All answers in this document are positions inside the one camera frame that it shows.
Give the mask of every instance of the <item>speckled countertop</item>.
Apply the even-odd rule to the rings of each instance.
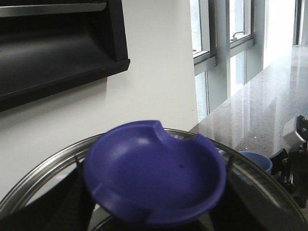
[[[308,46],[293,46],[192,129],[237,151],[289,149],[286,122],[308,116]]]

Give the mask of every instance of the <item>glass pane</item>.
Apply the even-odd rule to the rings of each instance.
[[[245,51],[230,58],[231,95],[245,84]]]
[[[196,82],[198,121],[200,122],[207,115],[207,89],[206,89],[205,72],[195,76],[195,82]]]
[[[192,53],[202,51],[201,26],[200,26],[200,5],[199,0],[190,0],[191,4],[191,24],[192,24]]]
[[[230,0],[230,39],[239,31],[244,31],[244,0]]]

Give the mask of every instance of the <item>window latch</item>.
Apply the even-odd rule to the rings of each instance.
[[[236,40],[237,40],[237,38],[235,37],[235,35],[240,34],[240,33],[245,34],[245,33],[246,33],[246,31],[238,31],[238,32],[235,32],[235,33],[233,34],[233,36],[232,36],[232,39],[230,39],[230,41],[236,41]]]

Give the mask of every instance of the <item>purple spoon rest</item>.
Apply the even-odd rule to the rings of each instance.
[[[134,224],[179,225],[213,208],[226,166],[214,144],[198,134],[176,139],[159,121],[121,125],[101,136],[84,162],[94,200]]]

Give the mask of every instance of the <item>black cabinet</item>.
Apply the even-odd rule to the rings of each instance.
[[[129,62],[121,0],[0,3],[0,111],[125,71]]]

